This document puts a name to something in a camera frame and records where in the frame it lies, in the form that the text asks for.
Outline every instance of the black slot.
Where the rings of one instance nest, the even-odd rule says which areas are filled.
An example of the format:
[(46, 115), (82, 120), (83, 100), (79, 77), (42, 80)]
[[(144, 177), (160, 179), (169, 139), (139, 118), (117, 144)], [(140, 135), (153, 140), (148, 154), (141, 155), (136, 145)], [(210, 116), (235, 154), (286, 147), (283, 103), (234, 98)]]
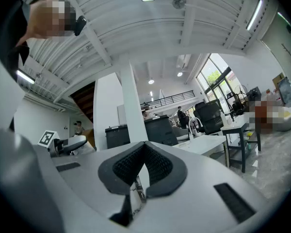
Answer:
[(254, 215), (255, 211), (227, 183), (213, 186), (238, 223)]
[(73, 168), (76, 168), (76, 167), (79, 167), (79, 166), (81, 166), (79, 163), (73, 162), (73, 163), (57, 166), (56, 168), (57, 168), (57, 171), (62, 172), (62, 171), (73, 169)]

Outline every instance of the window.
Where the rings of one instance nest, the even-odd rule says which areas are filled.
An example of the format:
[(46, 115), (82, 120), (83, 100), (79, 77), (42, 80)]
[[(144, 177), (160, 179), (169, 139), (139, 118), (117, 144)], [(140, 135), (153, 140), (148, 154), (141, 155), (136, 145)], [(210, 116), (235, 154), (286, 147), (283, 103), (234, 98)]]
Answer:
[[(234, 92), (235, 88), (240, 85), (240, 82), (219, 54), (212, 53), (210, 55), (196, 78), (204, 89), (209, 101), (218, 99), (225, 113), (232, 109), (234, 100), (226, 101), (226, 95)], [(240, 95), (240, 99), (241, 101), (244, 100), (242, 95)]]

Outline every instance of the white column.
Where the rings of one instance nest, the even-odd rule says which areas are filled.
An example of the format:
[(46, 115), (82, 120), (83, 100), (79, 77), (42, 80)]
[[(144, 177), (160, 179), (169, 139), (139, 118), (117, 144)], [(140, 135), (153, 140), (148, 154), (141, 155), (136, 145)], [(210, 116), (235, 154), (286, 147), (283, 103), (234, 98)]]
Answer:
[[(130, 142), (147, 141), (148, 137), (143, 116), (141, 114), (136, 83), (132, 66), (127, 55), (121, 56), (121, 64), (123, 65), (121, 68), (123, 100)], [(139, 178), (144, 192), (146, 192), (150, 183), (149, 173), (145, 165), (140, 170)]]

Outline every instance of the white ceiling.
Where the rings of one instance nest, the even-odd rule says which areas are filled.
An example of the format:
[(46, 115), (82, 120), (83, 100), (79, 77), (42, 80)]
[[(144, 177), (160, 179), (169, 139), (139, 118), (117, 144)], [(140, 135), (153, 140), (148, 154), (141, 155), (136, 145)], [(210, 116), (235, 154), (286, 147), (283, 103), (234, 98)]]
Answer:
[(59, 103), (97, 78), (118, 72), (120, 56), (125, 53), (137, 83), (149, 78), (185, 83), (191, 72), (177, 77), (177, 56), (192, 54), (197, 59), (201, 53), (211, 52), (245, 55), (261, 29), (259, 26), (255, 32), (256, 26), (266, 23), (262, 13), (268, 11), (264, 0), (259, 20), (248, 31), (246, 25), (258, 0), (187, 0), (198, 8), (180, 10), (172, 6), (173, 0), (70, 1), (77, 16), (85, 16), (86, 27), (79, 36), (64, 42), (29, 40), (31, 62), (24, 71), (34, 78), (37, 73), (41, 76), (32, 87), (21, 82)]

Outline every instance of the desk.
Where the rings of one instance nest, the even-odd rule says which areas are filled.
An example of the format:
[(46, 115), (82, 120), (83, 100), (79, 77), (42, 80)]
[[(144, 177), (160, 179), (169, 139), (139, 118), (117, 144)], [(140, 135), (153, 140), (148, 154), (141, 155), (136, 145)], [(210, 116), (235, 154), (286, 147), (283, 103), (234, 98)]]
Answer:
[[(245, 151), (245, 143), (243, 139), (243, 132), (246, 130), (246, 128), (249, 126), (249, 119), (250, 119), (250, 113), (244, 113), (241, 116), (238, 116), (235, 121), (227, 126), (223, 126), (221, 128), (223, 135), (227, 134), (239, 134), (240, 139), (236, 139), (231, 144), (228, 144), (227, 136), (226, 136), (226, 142), (227, 142), (227, 149), (228, 152), (230, 149), (235, 150), (241, 150), (241, 153), (238, 151), (233, 157), (230, 157), (230, 162), (236, 162), (240, 163), (242, 165), (242, 172), (245, 173), (246, 169), (246, 157), (249, 155), (249, 151), (246, 153)], [(257, 143), (258, 144), (258, 150), (261, 151), (261, 139), (260, 139), (260, 133), (255, 131), (255, 133), (247, 140), (248, 143)]]
[(223, 144), (224, 153), (225, 153), (225, 164), (229, 167), (229, 153), (226, 147), (226, 137), (223, 135), (202, 135), (197, 138), (194, 138), (191, 141), (186, 141), (173, 147), (185, 150), (188, 152), (210, 156), (214, 153), (214, 148), (220, 144)]

